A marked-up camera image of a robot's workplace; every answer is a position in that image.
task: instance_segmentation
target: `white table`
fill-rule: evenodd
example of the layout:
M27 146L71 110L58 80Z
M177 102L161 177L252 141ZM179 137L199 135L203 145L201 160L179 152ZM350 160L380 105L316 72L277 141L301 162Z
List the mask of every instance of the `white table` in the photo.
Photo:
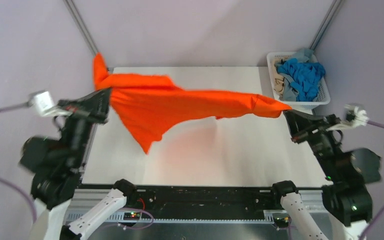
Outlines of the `white table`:
M219 89L273 97L267 67L118 67L114 73L169 75L185 89ZM329 184L307 143L290 140L286 119L248 114L180 123L146 155L112 110L96 129L82 182L136 185L298 187Z

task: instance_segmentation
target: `black cable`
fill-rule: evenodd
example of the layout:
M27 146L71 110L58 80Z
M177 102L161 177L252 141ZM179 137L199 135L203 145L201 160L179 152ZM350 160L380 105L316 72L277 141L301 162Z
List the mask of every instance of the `black cable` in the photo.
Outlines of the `black cable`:
M0 113L5 113L5 112L14 111L14 110L23 109L23 108L29 108L29 107L30 107L30 103L24 102L24 103L12 105L12 106L1 107Z

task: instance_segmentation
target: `white basket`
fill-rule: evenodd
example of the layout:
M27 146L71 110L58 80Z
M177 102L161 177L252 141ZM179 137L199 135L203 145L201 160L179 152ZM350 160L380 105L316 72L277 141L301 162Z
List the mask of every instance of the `white basket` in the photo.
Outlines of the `white basket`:
M305 109L311 110L320 105L326 105L331 101L331 96L329 95L328 86L326 85L325 78L322 77L320 80L320 87L318 88L318 95L314 101L281 101L279 100L278 93L274 90L275 88L275 77L272 72L272 64L276 58L289 58L295 53L295 51L278 51L270 52L267 54L267 65L268 65L268 74L270 75L271 89L273 90L274 99L291 106L294 109ZM317 63L317 58L314 54L311 56L310 62Z

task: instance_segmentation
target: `orange shirt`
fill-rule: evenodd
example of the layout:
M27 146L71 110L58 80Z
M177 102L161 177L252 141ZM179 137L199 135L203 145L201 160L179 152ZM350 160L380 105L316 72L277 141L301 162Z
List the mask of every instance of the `orange shirt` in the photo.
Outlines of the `orange shirt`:
M93 71L95 88L112 88L111 106L145 153L167 130L187 120L245 114L277 118L291 109L259 94L184 90L164 75L109 74L100 53L93 61Z

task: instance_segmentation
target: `blue towel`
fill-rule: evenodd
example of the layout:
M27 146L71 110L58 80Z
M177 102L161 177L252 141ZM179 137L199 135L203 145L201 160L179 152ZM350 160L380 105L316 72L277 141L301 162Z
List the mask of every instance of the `blue towel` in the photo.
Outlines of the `blue towel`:
M309 62L312 55L312 50L303 48L284 63L276 64L277 72L285 77L284 101L312 102L317 97L326 71L320 63Z

